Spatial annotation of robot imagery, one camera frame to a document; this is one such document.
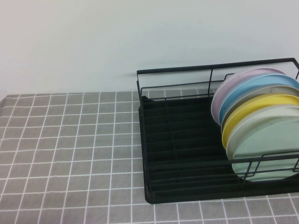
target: drip tray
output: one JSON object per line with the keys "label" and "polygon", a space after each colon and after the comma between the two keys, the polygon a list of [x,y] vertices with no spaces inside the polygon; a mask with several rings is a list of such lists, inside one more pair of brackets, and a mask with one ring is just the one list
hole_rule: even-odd
{"label": "drip tray", "polygon": [[170,203],[298,191],[298,179],[243,181],[227,162],[212,98],[150,100],[139,108],[145,198]]}

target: blue plate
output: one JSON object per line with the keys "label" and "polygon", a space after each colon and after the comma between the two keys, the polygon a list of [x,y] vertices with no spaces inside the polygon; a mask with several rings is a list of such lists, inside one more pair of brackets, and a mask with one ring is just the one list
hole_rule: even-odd
{"label": "blue plate", "polygon": [[258,76],[248,78],[233,89],[231,89],[226,97],[224,98],[220,112],[219,121],[222,125],[226,111],[230,108],[231,104],[242,94],[255,89],[258,86],[269,85],[269,84],[283,84],[299,89],[299,83],[296,79],[291,78],[280,73],[265,73]]}

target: metal wire rack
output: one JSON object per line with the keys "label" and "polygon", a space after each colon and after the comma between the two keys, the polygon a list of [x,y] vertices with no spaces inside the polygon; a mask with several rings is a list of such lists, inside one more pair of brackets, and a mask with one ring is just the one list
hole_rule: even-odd
{"label": "metal wire rack", "polygon": [[[299,150],[283,154],[264,154],[258,158],[229,160],[221,143],[220,127],[214,122],[210,92],[215,69],[274,63],[299,64],[294,58],[227,63],[204,66],[151,69],[137,71],[140,99],[139,119],[142,141],[145,199],[149,203],[169,203],[244,196],[259,196],[299,191]],[[139,76],[151,73],[210,70],[209,80],[140,87]],[[207,84],[204,94],[148,98],[144,89]],[[258,170],[263,161],[297,159],[288,169]],[[235,173],[234,163],[248,165],[244,173]],[[250,182],[246,179],[257,173],[291,170],[294,175],[281,180]]]}

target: mint green plate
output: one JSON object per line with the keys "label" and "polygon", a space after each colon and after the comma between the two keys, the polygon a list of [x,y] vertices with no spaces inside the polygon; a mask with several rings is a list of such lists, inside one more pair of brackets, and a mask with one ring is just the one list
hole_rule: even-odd
{"label": "mint green plate", "polygon": [[[269,120],[253,128],[239,141],[233,159],[261,157],[263,154],[283,153],[299,149],[299,117],[282,117]],[[297,159],[263,161],[258,171],[293,168]],[[235,173],[245,173],[249,163],[234,163]],[[253,162],[250,172],[256,169],[257,162]],[[266,181],[287,178],[297,173],[292,170],[256,173],[247,177],[248,181]]]}

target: white plate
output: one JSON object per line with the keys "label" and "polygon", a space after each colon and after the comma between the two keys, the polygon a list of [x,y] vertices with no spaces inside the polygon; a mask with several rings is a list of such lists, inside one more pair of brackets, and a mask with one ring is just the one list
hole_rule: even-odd
{"label": "white plate", "polygon": [[233,158],[240,139],[253,128],[275,118],[299,116],[299,106],[291,104],[267,106],[243,118],[231,131],[226,145],[229,159]]}

